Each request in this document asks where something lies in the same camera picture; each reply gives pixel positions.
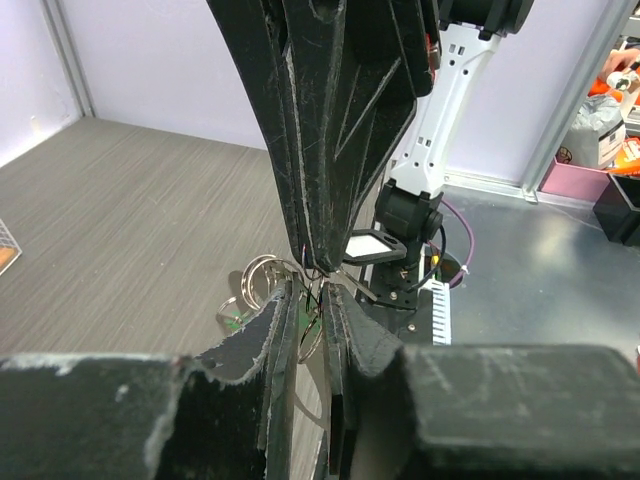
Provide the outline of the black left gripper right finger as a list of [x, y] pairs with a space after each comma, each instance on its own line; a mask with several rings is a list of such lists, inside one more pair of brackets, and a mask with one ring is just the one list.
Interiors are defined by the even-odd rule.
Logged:
[[338, 479], [635, 479], [639, 376], [597, 345], [405, 343], [322, 293]]

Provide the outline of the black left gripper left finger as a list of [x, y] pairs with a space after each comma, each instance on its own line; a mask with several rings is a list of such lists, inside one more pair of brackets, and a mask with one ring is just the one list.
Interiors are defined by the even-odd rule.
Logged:
[[198, 356], [1, 361], [5, 479], [285, 479], [299, 322], [261, 317]]

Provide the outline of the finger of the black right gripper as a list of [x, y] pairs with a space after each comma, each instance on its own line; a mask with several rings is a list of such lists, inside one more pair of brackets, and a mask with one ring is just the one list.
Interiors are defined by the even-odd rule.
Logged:
[[283, 53], [288, 27], [281, 1], [211, 0], [207, 3], [229, 49], [265, 141], [293, 258], [303, 241], [294, 190], [291, 141], [284, 99]]
[[432, 1], [299, 4], [299, 242], [337, 268], [358, 212], [433, 86]]

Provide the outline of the key with green tag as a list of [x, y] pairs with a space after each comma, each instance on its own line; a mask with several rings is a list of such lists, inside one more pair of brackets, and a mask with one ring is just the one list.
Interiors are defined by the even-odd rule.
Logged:
[[243, 326], [243, 322], [236, 318], [225, 318], [224, 324], [230, 332], [238, 331]]

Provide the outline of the metal key organizer with rings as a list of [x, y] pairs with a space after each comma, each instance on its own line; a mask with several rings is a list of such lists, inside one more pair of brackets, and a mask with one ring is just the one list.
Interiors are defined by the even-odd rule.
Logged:
[[321, 292], [327, 282], [328, 278], [319, 271], [308, 274], [292, 261], [272, 254], [259, 255], [240, 273], [239, 293], [223, 302], [216, 318], [226, 329], [225, 318], [241, 320], [243, 326], [238, 331], [261, 317], [283, 326], [288, 309], [294, 308], [292, 320], [302, 323], [303, 333], [292, 352], [303, 364], [322, 340]]

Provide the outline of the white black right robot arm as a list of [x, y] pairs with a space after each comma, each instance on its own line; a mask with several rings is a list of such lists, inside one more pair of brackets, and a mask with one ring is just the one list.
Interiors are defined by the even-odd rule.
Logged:
[[[528, 1], [212, 1], [209, 9], [265, 140], [291, 253], [323, 273], [343, 263], [379, 175], [377, 221], [433, 235], [454, 131]], [[390, 168], [398, 146], [404, 153]]]

